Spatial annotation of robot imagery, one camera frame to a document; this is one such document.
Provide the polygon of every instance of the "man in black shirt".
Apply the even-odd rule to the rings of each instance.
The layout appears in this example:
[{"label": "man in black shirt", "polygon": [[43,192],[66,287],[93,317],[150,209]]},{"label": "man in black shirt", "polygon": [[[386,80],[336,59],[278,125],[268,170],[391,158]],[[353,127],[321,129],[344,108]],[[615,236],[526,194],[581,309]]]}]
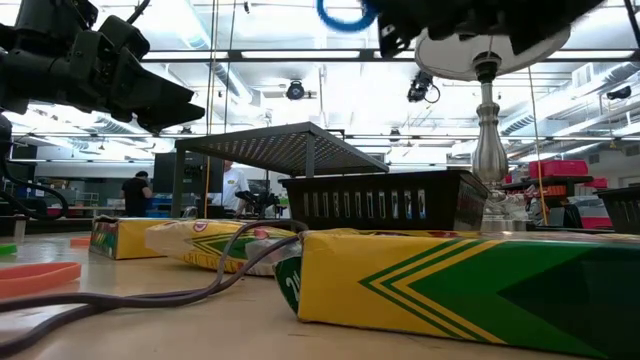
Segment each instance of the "man in black shirt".
[{"label": "man in black shirt", "polygon": [[148,178],[149,174],[146,171],[140,171],[136,177],[122,184],[120,197],[124,198],[125,214],[128,217],[147,216],[147,202],[152,195],[149,184],[147,184]]}]

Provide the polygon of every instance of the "blue ring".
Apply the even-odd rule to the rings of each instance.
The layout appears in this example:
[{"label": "blue ring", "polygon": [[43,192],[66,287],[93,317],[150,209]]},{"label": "blue ring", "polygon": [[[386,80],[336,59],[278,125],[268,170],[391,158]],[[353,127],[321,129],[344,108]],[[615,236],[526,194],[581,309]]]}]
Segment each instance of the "blue ring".
[{"label": "blue ring", "polygon": [[320,20],[322,20],[325,25],[329,28],[341,31],[341,32],[360,32],[373,24],[373,21],[378,16],[378,12],[369,6],[366,0],[363,1],[364,5],[364,14],[362,15],[362,19],[356,22],[344,22],[335,18],[330,17],[327,14],[327,10],[324,8],[324,0],[317,0],[316,8],[318,9],[318,16],[320,16]]}]

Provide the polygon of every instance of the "person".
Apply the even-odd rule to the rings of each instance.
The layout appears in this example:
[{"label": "person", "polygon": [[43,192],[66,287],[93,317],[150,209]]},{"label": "person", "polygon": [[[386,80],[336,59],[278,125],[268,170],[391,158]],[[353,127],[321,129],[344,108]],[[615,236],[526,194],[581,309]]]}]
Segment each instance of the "person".
[{"label": "person", "polygon": [[147,183],[149,174],[139,171],[134,178],[122,184],[120,197],[124,199],[125,215],[128,217],[146,217],[148,199],[153,195]]},{"label": "person", "polygon": [[236,197],[238,191],[249,191],[249,183],[242,170],[233,166],[233,161],[224,161],[224,178],[222,182],[222,206],[234,210],[236,216],[242,215],[247,202]]}]

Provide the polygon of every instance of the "wooden table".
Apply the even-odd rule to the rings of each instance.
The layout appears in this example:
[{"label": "wooden table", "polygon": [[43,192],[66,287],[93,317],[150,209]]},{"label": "wooden table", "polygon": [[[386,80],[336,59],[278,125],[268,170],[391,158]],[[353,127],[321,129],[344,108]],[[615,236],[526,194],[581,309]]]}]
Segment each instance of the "wooden table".
[{"label": "wooden table", "polygon": [[[70,248],[68,234],[27,236],[0,267],[45,261],[82,262],[82,278],[52,292],[131,295],[201,287],[215,273],[157,258],[112,261]],[[62,307],[0,315],[0,341]],[[575,357],[382,331],[302,324],[271,279],[247,277],[206,302],[180,309],[120,310],[80,320],[14,359],[429,359],[570,360]]]}]

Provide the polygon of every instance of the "person in white shirt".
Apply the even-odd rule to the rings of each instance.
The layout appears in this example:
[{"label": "person in white shirt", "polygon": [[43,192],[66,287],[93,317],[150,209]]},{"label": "person in white shirt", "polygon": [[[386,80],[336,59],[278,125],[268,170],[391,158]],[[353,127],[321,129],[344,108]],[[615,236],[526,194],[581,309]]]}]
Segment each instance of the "person in white shirt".
[{"label": "person in white shirt", "polygon": [[224,161],[224,179],[222,182],[222,206],[225,209],[235,210],[236,216],[244,212],[247,202],[238,199],[238,191],[249,191],[249,183],[242,170],[232,167],[233,161]]}]

